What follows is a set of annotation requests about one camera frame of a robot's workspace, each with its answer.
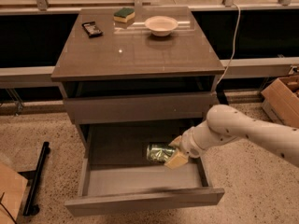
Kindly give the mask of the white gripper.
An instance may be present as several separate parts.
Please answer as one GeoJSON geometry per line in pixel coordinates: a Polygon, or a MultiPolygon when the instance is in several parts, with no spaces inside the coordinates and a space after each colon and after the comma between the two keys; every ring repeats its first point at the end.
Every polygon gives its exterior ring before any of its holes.
{"type": "Polygon", "coordinates": [[[176,169],[188,162],[188,157],[193,159],[200,158],[205,151],[201,149],[195,142],[192,134],[193,128],[185,131],[182,136],[176,137],[170,142],[169,146],[173,148],[179,148],[185,154],[183,154],[178,149],[173,153],[173,155],[164,164],[170,169],[176,169]]]}

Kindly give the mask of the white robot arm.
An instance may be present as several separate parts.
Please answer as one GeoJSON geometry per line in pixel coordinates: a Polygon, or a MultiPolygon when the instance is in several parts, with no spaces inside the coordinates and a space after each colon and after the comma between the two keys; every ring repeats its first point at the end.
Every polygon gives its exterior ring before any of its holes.
{"type": "Polygon", "coordinates": [[[250,142],[299,167],[299,130],[246,116],[228,105],[213,105],[206,120],[174,139],[176,151],[164,164],[176,169],[189,158],[202,157],[210,148],[248,139],[250,142]]]}

